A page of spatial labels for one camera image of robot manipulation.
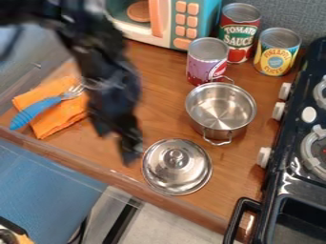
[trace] can lid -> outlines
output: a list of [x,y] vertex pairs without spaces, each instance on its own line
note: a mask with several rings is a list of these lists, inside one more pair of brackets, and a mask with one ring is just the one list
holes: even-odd
[[237,23],[254,22],[261,18],[260,11],[253,5],[233,3],[226,5],[223,14]]
[[165,139],[145,152],[143,174],[154,190],[181,195],[202,188],[212,175],[211,158],[192,141]]
[[228,57],[229,47],[217,38],[203,37],[190,44],[188,54],[203,61],[222,60]]
[[271,48],[289,49],[300,46],[301,38],[292,30],[269,28],[260,34],[261,43]]

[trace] can label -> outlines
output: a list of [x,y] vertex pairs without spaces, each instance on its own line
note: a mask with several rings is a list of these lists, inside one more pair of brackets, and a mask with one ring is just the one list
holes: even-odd
[[230,48],[228,61],[242,63],[251,56],[255,34],[259,21],[253,23],[235,23],[222,15],[218,38],[223,40]]
[[267,75],[280,76],[287,73],[295,63],[299,46],[289,49],[272,48],[258,42],[255,68]]
[[203,61],[188,54],[187,79],[195,86],[214,81],[227,68],[227,59]]

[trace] toy stove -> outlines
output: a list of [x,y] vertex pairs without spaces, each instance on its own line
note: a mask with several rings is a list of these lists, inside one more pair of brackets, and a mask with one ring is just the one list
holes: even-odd
[[273,118],[281,123],[273,148],[261,148],[266,168],[262,203],[241,198],[224,243],[233,243],[244,212],[256,213],[252,243],[326,243],[326,38],[316,40],[293,84],[284,83]]

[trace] red can label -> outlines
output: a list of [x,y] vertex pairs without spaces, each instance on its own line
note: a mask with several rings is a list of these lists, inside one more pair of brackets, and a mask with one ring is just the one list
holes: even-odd
[[187,79],[195,86],[216,81],[227,68],[227,60],[203,61],[188,54]]
[[259,20],[253,23],[235,23],[222,15],[218,38],[230,48],[230,63],[242,63],[251,56],[258,25]]

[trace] blue chair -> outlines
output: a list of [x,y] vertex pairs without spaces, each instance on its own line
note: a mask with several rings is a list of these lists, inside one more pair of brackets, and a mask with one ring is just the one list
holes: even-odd
[[65,244],[107,185],[0,139],[0,215],[37,244]]

